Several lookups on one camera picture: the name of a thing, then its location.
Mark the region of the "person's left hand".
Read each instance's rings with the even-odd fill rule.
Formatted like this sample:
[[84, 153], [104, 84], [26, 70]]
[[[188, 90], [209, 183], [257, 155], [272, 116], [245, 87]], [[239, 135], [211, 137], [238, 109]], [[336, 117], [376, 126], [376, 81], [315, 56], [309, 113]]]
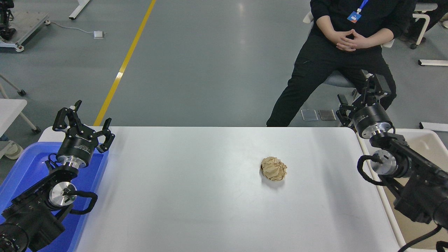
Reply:
[[371, 42], [368, 38], [365, 38], [363, 35], [358, 34], [353, 30], [352, 35], [348, 36], [349, 39], [352, 40], [356, 46], [356, 49], [364, 49], [371, 47]]

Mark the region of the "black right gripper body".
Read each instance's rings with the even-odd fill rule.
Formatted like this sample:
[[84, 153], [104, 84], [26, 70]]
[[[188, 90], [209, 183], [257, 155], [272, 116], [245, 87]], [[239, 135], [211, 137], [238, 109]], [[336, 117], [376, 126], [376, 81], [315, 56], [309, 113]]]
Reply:
[[357, 131], [364, 131], [370, 126], [386, 123], [386, 129], [392, 128], [392, 122], [380, 104], [366, 106], [352, 115], [352, 123]]

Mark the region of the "person's right hand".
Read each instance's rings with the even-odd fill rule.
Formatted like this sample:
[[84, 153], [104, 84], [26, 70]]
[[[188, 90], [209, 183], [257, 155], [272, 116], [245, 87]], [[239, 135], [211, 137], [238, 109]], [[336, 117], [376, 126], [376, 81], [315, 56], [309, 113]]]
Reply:
[[339, 50], [352, 52], [356, 50], [356, 46], [352, 40], [348, 38], [353, 34], [353, 30], [349, 31], [328, 31], [325, 36], [330, 40]]

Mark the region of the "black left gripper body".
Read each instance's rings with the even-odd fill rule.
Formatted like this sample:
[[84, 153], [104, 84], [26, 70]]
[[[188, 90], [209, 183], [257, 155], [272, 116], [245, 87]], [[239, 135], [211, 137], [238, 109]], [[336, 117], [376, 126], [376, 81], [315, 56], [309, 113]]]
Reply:
[[57, 162], [60, 164], [89, 164], [97, 139], [92, 129], [69, 129], [65, 133], [60, 149], [57, 153]]

